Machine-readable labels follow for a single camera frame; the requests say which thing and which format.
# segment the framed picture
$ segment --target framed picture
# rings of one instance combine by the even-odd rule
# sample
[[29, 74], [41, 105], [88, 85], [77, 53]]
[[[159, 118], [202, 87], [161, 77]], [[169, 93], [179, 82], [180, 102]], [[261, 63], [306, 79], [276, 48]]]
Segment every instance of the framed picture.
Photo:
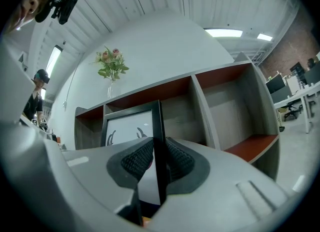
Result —
[[160, 101], [153, 101], [111, 114], [103, 119], [101, 146], [108, 147], [141, 137], [153, 137], [153, 160], [138, 183], [141, 207], [160, 205], [166, 199], [166, 140]]

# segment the white desk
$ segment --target white desk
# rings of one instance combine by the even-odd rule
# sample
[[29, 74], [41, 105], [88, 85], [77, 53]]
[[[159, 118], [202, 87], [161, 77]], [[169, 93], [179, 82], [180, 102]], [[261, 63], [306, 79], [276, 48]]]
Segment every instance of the white desk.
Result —
[[[305, 118], [304, 119], [305, 120], [305, 132], [309, 133], [310, 128], [309, 128], [308, 117], [311, 117], [311, 112], [310, 112], [309, 104], [306, 104], [306, 96], [313, 95], [313, 94], [317, 93], [318, 91], [320, 91], [320, 82], [317, 82], [316, 84], [314, 84], [313, 86], [311, 86], [309, 88], [299, 90], [294, 96], [292, 96], [290, 98], [287, 98], [287, 99], [284, 99], [280, 102], [275, 103], [274, 107], [277, 109], [282, 106], [286, 106], [289, 102], [292, 102], [297, 99], [301, 99], [302, 106], [303, 106], [304, 118]], [[316, 98], [315, 101], [318, 105], [318, 108], [320, 108], [318, 98]]]
[[21, 114], [20, 116], [20, 122], [24, 123], [26, 126], [33, 128], [38, 132], [41, 136], [43, 136], [45, 139], [51, 139], [52, 140], [52, 134], [49, 134], [45, 132], [44, 130], [40, 129], [38, 126], [34, 125], [31, 121], [28, 120], [24, 115]]

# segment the black picture frame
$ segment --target black picture frame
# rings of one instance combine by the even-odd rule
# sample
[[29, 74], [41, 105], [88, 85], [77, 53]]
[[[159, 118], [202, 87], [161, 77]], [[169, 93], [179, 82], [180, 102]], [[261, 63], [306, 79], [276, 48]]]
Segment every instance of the black picture frame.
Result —
[[138, 114], [146, 111], [151, 111], [152, 115], [152, 131], [154, 142], [154, 158], [155, 158], [155, 170], [158, 182], [160, 204], [163, 204], [166, 200], [166, 187], [167, 187], [167, 169], [166, 169], [166, 135], [164, 120], [162, 114], [162, 106], [159, 100], [152, 101], [143, 105], [134, 106], [124, 110], [120, 110], [114, 113], [105, 114], [103, 119], [101, 142], [100, 146], [106, 146], [106, 136], [108, 129], [108, 122], [112, 119], [125, 117], [133, 114]]

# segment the white ceiling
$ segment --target white ceiling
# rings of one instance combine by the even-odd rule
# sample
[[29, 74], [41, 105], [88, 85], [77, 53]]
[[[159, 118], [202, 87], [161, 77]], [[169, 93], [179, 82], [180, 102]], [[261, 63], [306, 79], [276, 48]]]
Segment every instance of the white ceiling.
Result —
[[[45, 68], [54, 45], [63, 52], [52, 72], [47, 93], [55, 95], [82, 55], [101, 37], [144, 14], [170, 8], [202, 28], [230, 28], [243, 31], [241, 38], [218, 38], [236, 57], [245, 52], [261, 62], [275, 47], [292, 23], [298, 0], [78, 0], [69, 21], [61, 26], [47, 18], [34, 30], [30, 56], [34, 71]], [[259, 33], [273, 37], [271, 42], [256, 39]]]

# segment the brick wall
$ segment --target brick wall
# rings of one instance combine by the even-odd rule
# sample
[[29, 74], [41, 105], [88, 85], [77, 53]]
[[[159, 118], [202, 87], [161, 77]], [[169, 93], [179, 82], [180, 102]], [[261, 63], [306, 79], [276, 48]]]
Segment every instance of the brick wall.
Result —
[[273, 77], [277, 71], [282, 73], [282, 76], [288, 75], [290, 68], [297, 62], [307, 70], [308, 59], [315, 57], [320, 51], [311, 33], [313, 25], [308, 12], [301, 7], [286, 34], [260, 65], [266, 78]]

